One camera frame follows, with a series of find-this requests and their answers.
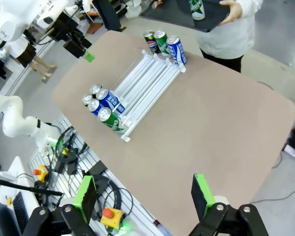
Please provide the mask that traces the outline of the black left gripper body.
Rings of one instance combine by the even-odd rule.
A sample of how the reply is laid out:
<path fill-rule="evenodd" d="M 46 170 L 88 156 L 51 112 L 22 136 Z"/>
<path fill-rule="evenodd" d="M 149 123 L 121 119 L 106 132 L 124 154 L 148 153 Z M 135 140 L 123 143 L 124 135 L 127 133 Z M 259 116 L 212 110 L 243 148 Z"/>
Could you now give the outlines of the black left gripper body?
<path fill-rule="evenodd" d="M 68 34 L 63 47 L 76 58 L 80 58 L 86 54 L 87 49 L 91 45 L 92 43 L 88 41 L 83 34 L 70 33 Z"/>

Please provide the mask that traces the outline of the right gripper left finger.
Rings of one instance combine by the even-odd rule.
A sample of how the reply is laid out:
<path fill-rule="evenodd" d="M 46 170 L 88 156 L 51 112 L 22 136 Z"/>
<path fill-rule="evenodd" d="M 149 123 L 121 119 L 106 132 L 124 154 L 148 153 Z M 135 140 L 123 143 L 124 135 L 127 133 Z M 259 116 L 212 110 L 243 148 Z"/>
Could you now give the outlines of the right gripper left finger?
<path fill-rule="evenodd" d="M 50 211 L 47 207 L 33 210 L 23 235 L 25 236 L 96 236 L 89 225 L 98 199 L 93 176 L 84 176 L 76 197 Z"/>

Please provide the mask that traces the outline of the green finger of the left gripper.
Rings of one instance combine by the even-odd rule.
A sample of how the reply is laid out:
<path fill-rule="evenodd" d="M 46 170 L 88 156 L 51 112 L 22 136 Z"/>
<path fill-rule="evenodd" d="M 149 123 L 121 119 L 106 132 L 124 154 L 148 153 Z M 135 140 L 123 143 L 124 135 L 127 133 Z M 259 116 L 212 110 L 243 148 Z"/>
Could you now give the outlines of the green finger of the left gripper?
<path fill-rule="evenodd" d="M 83 58 L 88 62 L 92 62 L 95 59 L 95 56 L 88 50 L 85 50 L 85 54 L 83 55 Z"/>

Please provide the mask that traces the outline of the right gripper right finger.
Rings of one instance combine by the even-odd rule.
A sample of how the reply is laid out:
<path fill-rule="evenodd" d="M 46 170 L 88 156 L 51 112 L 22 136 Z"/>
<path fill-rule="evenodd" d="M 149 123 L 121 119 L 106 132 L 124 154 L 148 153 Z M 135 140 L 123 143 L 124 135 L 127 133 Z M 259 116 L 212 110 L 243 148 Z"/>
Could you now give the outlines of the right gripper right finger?
<path fill-rule="evenodd" d="M 213 196 L 203 174 L 193 175 L 191 196 L 199 223 L 191 236 L 267 236 L 257 208 L 252 204 L 233 208 L 225 197 Z"/>

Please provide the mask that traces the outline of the person's left hand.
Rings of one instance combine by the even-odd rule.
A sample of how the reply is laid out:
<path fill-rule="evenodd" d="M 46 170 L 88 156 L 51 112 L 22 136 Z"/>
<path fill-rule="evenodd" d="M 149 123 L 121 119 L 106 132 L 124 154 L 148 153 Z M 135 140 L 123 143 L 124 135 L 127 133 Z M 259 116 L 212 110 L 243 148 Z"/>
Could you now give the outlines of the person's left hand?
<path fill-rule="evenodd" d="M 219 2 L 219 4 L 222 6 L 227 6 L 230 9 L 229 15 L 219 24 L 219 26 L 234 22 L 241 17 L 242 7 L 238 2 L 234 0 L 222 0 Z"/>

